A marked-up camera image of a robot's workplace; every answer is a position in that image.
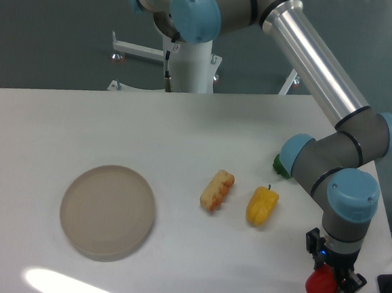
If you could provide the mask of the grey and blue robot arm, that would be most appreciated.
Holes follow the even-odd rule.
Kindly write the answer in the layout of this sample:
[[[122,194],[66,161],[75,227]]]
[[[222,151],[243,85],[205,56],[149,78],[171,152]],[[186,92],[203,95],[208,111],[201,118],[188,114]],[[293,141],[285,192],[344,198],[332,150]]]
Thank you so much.
[[[301,0],[129,0],[153,13],[165,41],[168,92],[211,93],[211,44],[222,34],[258,24],[281,48],[335,133],[290,138],[276,160],[323,210],[305,237],[314,271],[307,293],[356,293],[366,280],[354,265],[376,213],[380,186],[363,164],[392,150],[392,115],[373,112],[303,13]]]

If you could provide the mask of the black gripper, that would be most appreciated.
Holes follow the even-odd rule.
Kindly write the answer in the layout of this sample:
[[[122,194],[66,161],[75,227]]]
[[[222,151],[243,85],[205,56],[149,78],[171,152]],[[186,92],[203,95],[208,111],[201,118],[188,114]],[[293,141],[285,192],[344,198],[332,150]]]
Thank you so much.
[[[327,233],[322,234],[324,243],[319,256],[314,256],[313,269],[318,270],[324,264],[338,268],[336,273],[336,293],[357,293],[366,283],[363,275],[354,271],[354,265],[362,247],[362,240],[341,242]]]

